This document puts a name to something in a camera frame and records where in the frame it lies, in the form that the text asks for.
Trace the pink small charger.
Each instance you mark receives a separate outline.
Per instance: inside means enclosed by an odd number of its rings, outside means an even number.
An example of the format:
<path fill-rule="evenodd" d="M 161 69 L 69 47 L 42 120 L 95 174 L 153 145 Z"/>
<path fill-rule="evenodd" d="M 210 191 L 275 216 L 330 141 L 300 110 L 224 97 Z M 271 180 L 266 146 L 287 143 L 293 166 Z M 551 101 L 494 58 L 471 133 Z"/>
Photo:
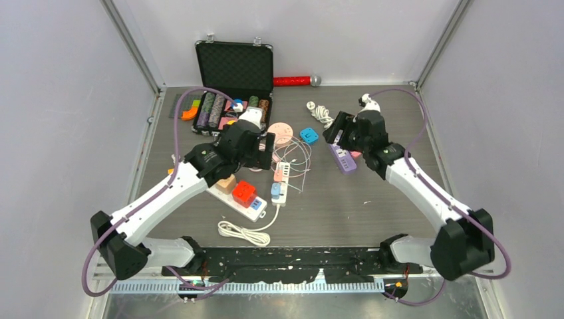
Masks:
<path fill-rule="evenodd" d="M 273 174 L 273 180 L 276 183 L 283 182 L 284 174 L 282 169 L 276 169 Z"/>

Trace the red cube socket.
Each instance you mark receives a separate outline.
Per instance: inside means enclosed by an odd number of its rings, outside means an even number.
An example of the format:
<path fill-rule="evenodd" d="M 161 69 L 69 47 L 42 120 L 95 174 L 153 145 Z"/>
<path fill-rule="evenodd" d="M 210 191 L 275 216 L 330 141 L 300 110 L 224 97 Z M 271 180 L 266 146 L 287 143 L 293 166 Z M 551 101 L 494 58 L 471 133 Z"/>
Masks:
<path fill-rule="evenodd" d="M 244 208 L 249 208 L 257 197 L 256 187 L 241 180 L 231 193 L 233 200 Z"/>

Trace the blue plug adapter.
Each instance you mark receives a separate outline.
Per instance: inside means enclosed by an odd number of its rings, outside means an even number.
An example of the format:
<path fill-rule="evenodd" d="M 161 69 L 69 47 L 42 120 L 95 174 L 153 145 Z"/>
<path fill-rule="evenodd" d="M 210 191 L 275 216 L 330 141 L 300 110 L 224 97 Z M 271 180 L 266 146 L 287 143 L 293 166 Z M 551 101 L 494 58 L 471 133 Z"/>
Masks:
<path fill-rule="evenodd" d="M 299 132 L 299 136 L 303 142 L 308 145 L 313 145 L 319 140 L 319 135 L 312 128 L 305 128 Z"/>

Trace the tan cube socket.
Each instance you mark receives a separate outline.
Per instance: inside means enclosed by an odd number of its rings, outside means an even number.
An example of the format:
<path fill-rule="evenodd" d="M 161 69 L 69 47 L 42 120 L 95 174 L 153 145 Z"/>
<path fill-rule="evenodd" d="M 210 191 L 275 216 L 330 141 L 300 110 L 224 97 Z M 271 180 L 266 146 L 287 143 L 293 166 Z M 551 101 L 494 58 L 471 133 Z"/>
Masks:
<path fill-rule="evenodd" d="M 229 177 L 219 180 L 215 184 L 215 187 L 220 192 L 222 192 L 226 195 L 229 195 L 236 188 L 236 185 L 237 185 L 237 180 L 236 180 L 234 174 L 231 174 Z"/>

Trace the light blue charger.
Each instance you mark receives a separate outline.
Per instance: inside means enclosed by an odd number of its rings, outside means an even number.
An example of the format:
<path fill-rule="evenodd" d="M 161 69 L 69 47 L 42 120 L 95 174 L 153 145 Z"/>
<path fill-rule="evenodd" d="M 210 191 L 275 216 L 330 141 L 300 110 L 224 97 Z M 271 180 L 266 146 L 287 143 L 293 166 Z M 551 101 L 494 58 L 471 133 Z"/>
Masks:
<path fill-rule="evenodd" d="M 271 199 L 278 200 L 281 196 L 281 183 L 274 182 L 271 186 Z"/>

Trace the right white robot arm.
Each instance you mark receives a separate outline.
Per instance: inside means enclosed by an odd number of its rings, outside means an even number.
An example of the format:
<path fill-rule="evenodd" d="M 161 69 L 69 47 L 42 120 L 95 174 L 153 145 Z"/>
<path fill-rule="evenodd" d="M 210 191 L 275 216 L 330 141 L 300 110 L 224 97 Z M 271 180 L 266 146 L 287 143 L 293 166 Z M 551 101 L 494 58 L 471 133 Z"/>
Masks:
<path fill-rule="evenodd" d="M 494 242 L 487 236 L 493 231 L 491 215 L 460 204 L 430 180 L 403 146 L 390 142 L 379 111 L 356 116 L 339 112 L 323 137 L 343 150 L 361 153 L 366 166 L 407 196 L 436 232 L 433 239 L 399 234 L 381 242 L 379 261 L 385 271 L 398 272 L 413 263 L 456 280 L 494 261 Z"/>

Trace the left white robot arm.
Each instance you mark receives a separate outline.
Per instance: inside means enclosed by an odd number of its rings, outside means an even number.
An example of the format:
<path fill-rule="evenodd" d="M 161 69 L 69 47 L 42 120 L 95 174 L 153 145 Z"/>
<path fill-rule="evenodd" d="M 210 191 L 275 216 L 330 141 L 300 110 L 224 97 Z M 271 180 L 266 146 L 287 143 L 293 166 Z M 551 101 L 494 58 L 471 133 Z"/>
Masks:
<path fill-rule="evenodd" d="M 219 139 L 203 143 L 177 160 L 177 168 L 135 202 L 90 218 L 97 251 L 117 280 L 146 267 L 174 266 L 198 274 L 204 254 L 191 237 L 153 239 L 148 233 L 179 206 L 205 192 L 242 167 L 266 169 L 271 164 L 275 134 L 263 135 L 249 120 L 238 120 Z"/>

